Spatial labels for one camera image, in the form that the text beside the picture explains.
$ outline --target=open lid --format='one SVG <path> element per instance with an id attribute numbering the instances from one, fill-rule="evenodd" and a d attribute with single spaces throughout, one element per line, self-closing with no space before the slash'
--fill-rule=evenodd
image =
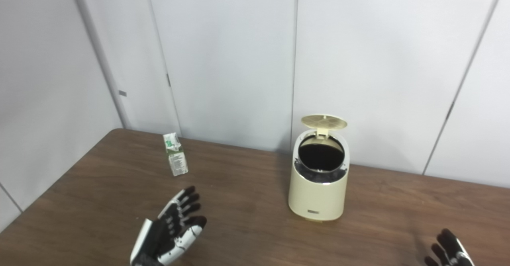
<path id="1" fill-rule="evenodd" d="M 311 129 L 317 129 L 317 136 L 329 136 L 330 130 L 339 130 L 347 126 L 347 122 L 334 115 L 307 115 L 301 118 L 301 123 Z"/>

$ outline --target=panel seam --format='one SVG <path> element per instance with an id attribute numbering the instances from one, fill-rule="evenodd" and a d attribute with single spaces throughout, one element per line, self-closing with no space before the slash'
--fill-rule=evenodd
<path id="1" fill-rule="evenodd" d="M 155 34 L 156 34 L 156 37 L 158 39 L 158 47 L 159 47 L 159 50 L 160 50 L 161 59 L 163 61 L 163 66 L 165 67 L 165 72 L 166 72 L 165 76 L 168 79 L 168 86 L 169 86 L 169 88 L 171 90 L 172 103 L 173 103 L 173 108 L 175 110 L 175 118 L 177 119 L 177 124 L 179 124 L 180 135 L 182 137 L 184 137 L 184 134 L 182 133 L 182 128 L 180 127 L 179 112 L 177 111 L 177 105 L 175 104 L 175 96 L 173 95 L 173 87 L 171 86 L 171 82 L 170 82 L 170 74 L 168 72 L 168 66 L 166 64 L 165 52 L 163 50 L 163 43 L 161 42 L 161 36 L 160 36 L 159 28 L 158 28 L 158 22 L 156 21 L 156 15 L 154 13 L 153 1 L 152 0 L 147 0 L 147 2 L 149 4 L 149 10 L 150 10 L 150 13 L 151 13 L 151 18 L 153 20 L 153 26 L 154 26 Z"/>
<path id="2" fill-rule="evenodd" d="M 288 150 L 292 153 L 292 138 L 294 128 L 294 97 L 296 86 L 296 53 L 297 53 L 297 9 L 299 0 L 294 0 L 294 62 L 292 68 L 292 100 L 291 100 L 291 113 L 290 113 L 290 142 L 288 143 Z"/>
<path id="3" fill-rule="evenodd" d="M 464 74 L 462 75 L 461 82 L 459 83 L 459 86 L 457 88 L 457 92 L 455 92 L 455 96 L 453 97 L 453 101 L 450 105 L 450 108 L 448 109 L 448 114 L 445 117 L 445 120 L 443 121 L 443 125 L 441 126 L 441 130 L 439 131 L 439 134 L 437 135 L 437 139 L 434 143 L 434 146 L 432 147 L 432 151 L 430 152 L 430 155 L 428 157 L 427 163 L 425 164 L 425 168 L 423 168 L 422 175 L 425 175 L 427 168 L 430 164 L 430 161 L 432 160 L 432 156 L 434 155 L 435 149 L 437 148 L 437 145 L 439 144 L 439 140 L 441 139 L 441 135 L 443 134 L 443 131 L 446 127 L 446 124 L 448 122 L 448 119 L 450 119 L 450 115 L 453 111 L 454 105 L 457 101 L 457 98 L 459 97 L 459 94 L 461 92 L 462 86 L 464 85 L 464 82 L 466 81 L 466 77 L 469 73 L 469 70 L 471 69 L 471 66 L 473 65 L 473 61 L 475 59 L 475 56 L 477 55 L 477 52 L 479 50 L 479 47 L 481 45 L 481 42 L 483 40 L 483 36 L 485 36 L 485 33 L 487 31 L 488 25 L 490 24 L 490 20 L 492 19 L 492 15 L 494 14 L 494 11 L 496 10 L 496 7 L 499 3 L 499 0 L 492 0 L 492 3 L 490 4 L 490 7 L 488 9 L 487 16 L 484 20 L 484 23 L 482 25 L 482 29 L 480 31 L 480 34 L 477 38 L 477 42 L 475 43 L 475 47 L 473 49 L 473 52 L 471 53 L 470 59 L 468 61 L 468 64 L 464 70 Z"/>
<path id="4" fill-rule="evenodd" d="M 16 208 L 20 211 L 20 213 L 23 212 L 22 208 L 18 205 L 18 203 L 14 200 L 14 198 L 11 196 L 11 194 L 5 189 L 4 185 L 0 182 L 0 188 L 4 191 L 4 193 L 7 195 L 9 199 L 11 199 L 12 203 L 16 206 Z"/>

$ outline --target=robot finger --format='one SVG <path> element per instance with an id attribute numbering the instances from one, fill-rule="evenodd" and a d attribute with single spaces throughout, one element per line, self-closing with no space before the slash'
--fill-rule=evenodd
<path id="1" fill-rule="evenodd" d="M 193 203 L 187 206 L 184 206 L 181 210 L 181 214 L 183 217 L 188 216 L 191 212 L 197 211 L 200 209 L 200 203 Z"/>
<path id="2" fill-rule="evenodd" d="M 199 194 L 191 194 L 189 196 L 185 196 L 181 201 L 180 201 L 180 207 L 183 208 L 187 205 L 190 205 L 194 202 L 196 202 L 198 199 L 200 198 L 200 195 Z"/>
<path id="3" fill-rule="evenodd" d="M 450 265 L 449 259 L 441 246 L 436 243 L 432 244 L 432 252 L 434 252 L 437 258 L 439 258 L 439 261 L 441 261 L 441 266 Z"/>
<path id="4" fill-rule="evenodd" d="M 444 248 L 450 259 L 454 258 L 457 252 L 462 251 L 457 237 L 448 229 L 443 229 L 437 236 L 437 241 Z"/>
<path id="5" fill-rule="evenodd" d="M 195 186 L 190 186 L 189 188 L 186 188 L 178 192 L 172 199 L 170 199 L 166 206 L 164 206 L 163 210 L 161 210 L 160 214 L 158 215 L 158 219 L 161 218 L 161 216 L 166 212 L 166 210 L 168 210 L 171 204 L 177 204 L 177 206 L 179 206 L 182 199 L 191 195 L 193 192 L 195 192 Z"/>
<path id="6" fill-rule="evenodd" d="M 439 266 L 439 264 L 437 264 L 437 262 L 435 262 L 430 256 L 425 257 L 425 264 L 426 266 Z"/>

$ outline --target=trash can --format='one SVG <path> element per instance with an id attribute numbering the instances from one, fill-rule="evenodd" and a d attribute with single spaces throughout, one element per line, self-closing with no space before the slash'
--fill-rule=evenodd
<path id="1" fill-rule="evenodd" d="M 334 131 L 347 122 L 333 115 L 308 115 L 301 122 L 311 130 L 294 145 L 288 206 L 306 219 L 337 219 L 344 211 L 349 147 Z"/>

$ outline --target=robotic hand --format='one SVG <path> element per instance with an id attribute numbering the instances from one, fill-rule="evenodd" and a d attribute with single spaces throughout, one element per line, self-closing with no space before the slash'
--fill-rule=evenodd
<path id="1" fill-rule="evenodd" d="M 438 244 L 432 244 L 432 251 L 441 261 L 441 266 L 474 266 L 462 243 L 448 229 L 443 229 L 437 236 Z M 430 256 L 425 257 L 427 266 L 439 266 Z"/>
<path id="2" fill-rule="evenodd" d="M 206 226 L 203 216 L 188 217 L 200 208 L 195 186 L 181 190 L 158 215 L 145 219 L 131 252 L 131 266 L 168 266 L 193 244 Z"/>

